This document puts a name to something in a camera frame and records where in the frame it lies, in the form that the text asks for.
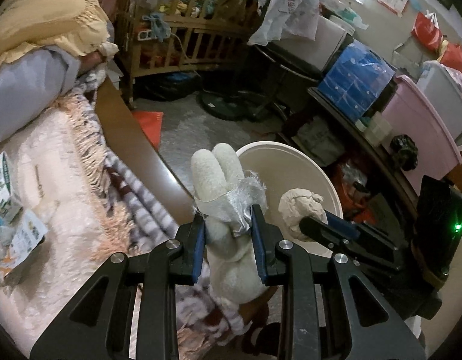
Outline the yellow frilled pillow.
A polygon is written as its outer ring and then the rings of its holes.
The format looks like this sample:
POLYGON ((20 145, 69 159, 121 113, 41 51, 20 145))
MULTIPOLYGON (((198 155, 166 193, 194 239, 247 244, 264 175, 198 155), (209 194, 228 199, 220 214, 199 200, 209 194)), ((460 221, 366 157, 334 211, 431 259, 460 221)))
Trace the yellow frilled pillow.
POLYGON ((118 52, 98 0, 4 0, 0 6, 0 67, 32 50, 58 47, 76 58, 118 52))

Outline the beige paper ball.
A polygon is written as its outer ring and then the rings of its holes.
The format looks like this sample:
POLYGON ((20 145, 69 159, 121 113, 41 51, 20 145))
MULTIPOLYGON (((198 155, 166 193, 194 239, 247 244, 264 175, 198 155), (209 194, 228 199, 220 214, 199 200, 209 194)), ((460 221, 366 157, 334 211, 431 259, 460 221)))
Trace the beige paper ball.
POLYGON ((302 242, 312 242, 312 238, 301 232, 299 224, 307 217, 328 224, 323 201, 321 195, 307 189, 290 189, 281 196, 278 211, 291 236, 302 242))

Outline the white orange snack bag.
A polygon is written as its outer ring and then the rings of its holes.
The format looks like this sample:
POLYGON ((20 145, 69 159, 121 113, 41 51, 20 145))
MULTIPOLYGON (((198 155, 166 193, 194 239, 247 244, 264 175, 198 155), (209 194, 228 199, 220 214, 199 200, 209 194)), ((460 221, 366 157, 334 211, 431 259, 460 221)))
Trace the white orange snack bag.
POLYGON ((29 209, 10 224, 0 225, 0 286, 15 285, 34 250, 44 241, 48 228, 29 209))

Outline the black fan base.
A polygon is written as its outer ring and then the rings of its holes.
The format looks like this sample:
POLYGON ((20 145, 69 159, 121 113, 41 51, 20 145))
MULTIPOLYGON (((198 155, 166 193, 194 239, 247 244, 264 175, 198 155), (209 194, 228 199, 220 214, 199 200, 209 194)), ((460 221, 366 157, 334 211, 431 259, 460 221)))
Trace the black fan base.
POLYGON ((263 105, 261 96, 247 91, 218 94, 203 89, 199 92, 198 101, 204 111, 228 121, 252 118, 256 110, 263 105))

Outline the pink storage bin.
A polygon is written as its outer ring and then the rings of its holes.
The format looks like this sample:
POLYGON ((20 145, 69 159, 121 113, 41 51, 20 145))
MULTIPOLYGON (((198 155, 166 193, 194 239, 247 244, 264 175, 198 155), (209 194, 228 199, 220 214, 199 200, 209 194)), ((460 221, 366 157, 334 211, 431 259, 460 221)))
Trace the pink storage bin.
POLYGON ((405 172, 415 193, 419 194, 424 176, 437 180, 462 164, 458 147, 444 121, 424 93, 406 75, 394 76, 396 91, 382 111, 391 125, 390 137, 406 135, 418 148, 418 164, 405 172))

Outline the green white milk carton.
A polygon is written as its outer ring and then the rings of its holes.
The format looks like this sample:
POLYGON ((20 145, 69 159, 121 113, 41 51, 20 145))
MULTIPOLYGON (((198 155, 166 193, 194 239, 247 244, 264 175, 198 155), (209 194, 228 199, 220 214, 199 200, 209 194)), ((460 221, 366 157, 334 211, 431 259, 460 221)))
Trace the green white milk carton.
POLYGON ((14 183, 12 164, 5 151, 0 153, 0 220, 11 224, 22 210, 21 198, 14 183))

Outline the red hanging bag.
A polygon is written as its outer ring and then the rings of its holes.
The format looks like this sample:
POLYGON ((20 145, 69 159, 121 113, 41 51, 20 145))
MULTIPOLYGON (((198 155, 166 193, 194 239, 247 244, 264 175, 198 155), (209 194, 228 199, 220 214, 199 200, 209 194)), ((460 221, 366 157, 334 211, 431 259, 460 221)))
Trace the red hanging bag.
POLYGON ((436 13, 419 12, 413 23, 411 34, 431 52, 437 52, 443 41, 443 33, 439 29, 436 13))

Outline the red gift box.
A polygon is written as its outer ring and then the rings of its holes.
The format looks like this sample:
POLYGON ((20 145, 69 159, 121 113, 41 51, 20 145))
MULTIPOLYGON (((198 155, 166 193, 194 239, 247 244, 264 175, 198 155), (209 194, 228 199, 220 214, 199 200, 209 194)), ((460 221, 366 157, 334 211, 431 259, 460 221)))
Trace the red gift box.
POLYGON ((157 150, 161 141, 164 113, 157 111, 133 111, 132 116, 139 123, 148 141, 157 150))

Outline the grey blanket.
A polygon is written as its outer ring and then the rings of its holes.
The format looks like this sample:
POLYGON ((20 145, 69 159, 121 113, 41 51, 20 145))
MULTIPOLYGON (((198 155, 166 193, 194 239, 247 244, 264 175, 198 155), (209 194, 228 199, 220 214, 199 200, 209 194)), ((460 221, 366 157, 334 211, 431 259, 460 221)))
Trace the grey blanket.
POLYGON ((0 67, 0 144, 72 89, 80 61, 64 50, 36 49, 0 67))

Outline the striped fleece blanket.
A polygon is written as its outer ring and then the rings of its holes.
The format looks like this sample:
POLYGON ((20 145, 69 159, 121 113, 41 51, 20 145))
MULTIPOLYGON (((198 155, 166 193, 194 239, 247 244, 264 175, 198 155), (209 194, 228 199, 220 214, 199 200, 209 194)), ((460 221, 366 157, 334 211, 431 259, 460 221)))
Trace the striped fleece blanket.
MULTIPOLYGON (((73 93, 82 94, 88 99, 82 101, 83 117, 96 141, 92 147, 104 152, 100 160, 99 182, 107 209, 113 214, 114 204, 124 203, 124 218, 132 223, 131 228, 123 235, 124 248, 144 254, 176 236, 178 224, 105 142, 100 120, 94 111, 97 90, 105 77, 105 67, 95 67, 77 78, 73 93)), ((176 286, 176 313, 178 340, 187 346, 191 346, 193 341, 196 341, 198 346, 203 345, 205 341, 224 345, 250 328, 249 323, 239 314, 238 306, 220 300, 214 294, 206 262, 203 264, 198 283, 191 287, 176 286)))

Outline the white storage bin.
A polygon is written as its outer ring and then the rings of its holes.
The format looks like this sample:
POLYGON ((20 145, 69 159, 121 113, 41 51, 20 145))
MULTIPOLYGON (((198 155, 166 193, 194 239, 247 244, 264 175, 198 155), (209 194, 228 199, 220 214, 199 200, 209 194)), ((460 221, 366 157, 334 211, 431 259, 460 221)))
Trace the white storage bin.
POLYGON ((462 133, 462 73, 428 60, 422 64, 417 86, 456 140, 462 133))

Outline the wooden bed frame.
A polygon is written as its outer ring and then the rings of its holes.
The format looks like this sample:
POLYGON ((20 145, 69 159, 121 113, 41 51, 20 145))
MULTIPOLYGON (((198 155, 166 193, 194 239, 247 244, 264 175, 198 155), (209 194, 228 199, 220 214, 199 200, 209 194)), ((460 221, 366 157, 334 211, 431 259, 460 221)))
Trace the wooden bed frame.
MULTIPOLYGON (((190 193, 150 144, 119 91, 108 78, 97 90, 95 111, 110 149, 143 182, 178 225, 191 222, 194 209, 190 193)), ((203 285, 177 287, 178 326, 233 328, 240 332, 276 291, 271 288, 247 304, 228 307, 216 303, 209 289, 203 285)))

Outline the wooden baby crib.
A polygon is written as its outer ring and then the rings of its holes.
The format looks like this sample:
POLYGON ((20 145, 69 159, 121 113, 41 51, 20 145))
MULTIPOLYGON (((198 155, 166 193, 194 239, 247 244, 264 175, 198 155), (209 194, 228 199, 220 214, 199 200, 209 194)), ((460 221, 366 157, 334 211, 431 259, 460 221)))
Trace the wooden baby crib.
POLYGON ((115 41, 121 92, 136 79, 217 68, 236 59, 263 22, 269 0, 117 0, 115 41))

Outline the blue tissue pack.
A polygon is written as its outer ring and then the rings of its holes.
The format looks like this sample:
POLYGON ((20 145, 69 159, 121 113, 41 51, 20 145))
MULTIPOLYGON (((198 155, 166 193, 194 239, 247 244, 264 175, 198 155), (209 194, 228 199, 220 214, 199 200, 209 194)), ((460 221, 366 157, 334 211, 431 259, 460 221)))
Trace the blue tissue pack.
POLYGON ((395 70, 368 46, 349 44, 317 90, 355 123, 381 95, 395 70))

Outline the cream trash bin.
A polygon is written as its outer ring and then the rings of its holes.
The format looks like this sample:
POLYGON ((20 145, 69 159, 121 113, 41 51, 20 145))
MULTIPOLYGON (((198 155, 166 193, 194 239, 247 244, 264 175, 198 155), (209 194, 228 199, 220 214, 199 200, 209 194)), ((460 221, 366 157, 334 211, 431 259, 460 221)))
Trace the cream trash bin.
POLYGON ((290 189, 307 189, 324 198, 326 211, 343 218, 343 210, 332 182, 307 155, 295 148, 274 141, 256 141, 237 151, 242 168, 255 172, 266 186, 268 211, 264 218, 278 226, 282 236, 302 246, 310 254, 329 258, 332 251, 314 241, 300 241, 287 231, 278 211, 281 196, 290 189))

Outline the black crumpled bag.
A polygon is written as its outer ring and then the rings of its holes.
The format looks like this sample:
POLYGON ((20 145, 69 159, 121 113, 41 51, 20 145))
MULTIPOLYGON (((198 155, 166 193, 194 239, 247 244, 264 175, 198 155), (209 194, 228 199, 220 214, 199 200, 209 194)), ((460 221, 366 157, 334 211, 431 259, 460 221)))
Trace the black crumpled bag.
POLYGON ((391 157, 405 172, 413 171, 418 165, 418 148, 405 134, 394 136, 390 142, 391 157))

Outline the cream plush toy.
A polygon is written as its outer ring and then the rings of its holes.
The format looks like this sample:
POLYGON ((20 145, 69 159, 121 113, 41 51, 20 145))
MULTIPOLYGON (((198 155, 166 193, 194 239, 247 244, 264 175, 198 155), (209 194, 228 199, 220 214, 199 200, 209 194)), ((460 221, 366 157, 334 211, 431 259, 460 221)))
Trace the cream plush toy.
POLYGON ((195 205, 205 220, 211 286, 228 303, 241 305, 266 291, 251 241, 251 209, 267 211, 265 187, 244 172, 233 147, 219 143, 191 158, 195 205))

